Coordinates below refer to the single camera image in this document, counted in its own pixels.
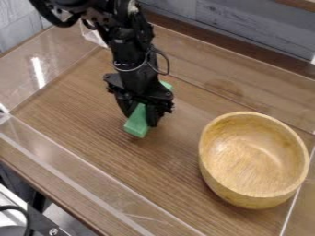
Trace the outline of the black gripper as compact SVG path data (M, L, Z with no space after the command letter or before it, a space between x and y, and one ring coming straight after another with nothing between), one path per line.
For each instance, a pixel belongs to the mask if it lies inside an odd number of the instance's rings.
M115 95L118 106L123 114L130 117L142 100L146 106L147 123L157 127L163 117L163 112L173 113L174 93L158 78L157 73L118 72L103 76L107 90Z

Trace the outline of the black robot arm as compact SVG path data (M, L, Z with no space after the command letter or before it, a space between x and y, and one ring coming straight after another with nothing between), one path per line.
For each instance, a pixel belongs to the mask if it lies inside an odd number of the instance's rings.
M99 32L113 53L114 74L107 74L109 92L117 97L122 112L130 116L138 104L146 107L145 119L155 127L173 112L174 93L159 76L154 27L138 0L29 0L51 24L69 28L82 22Z

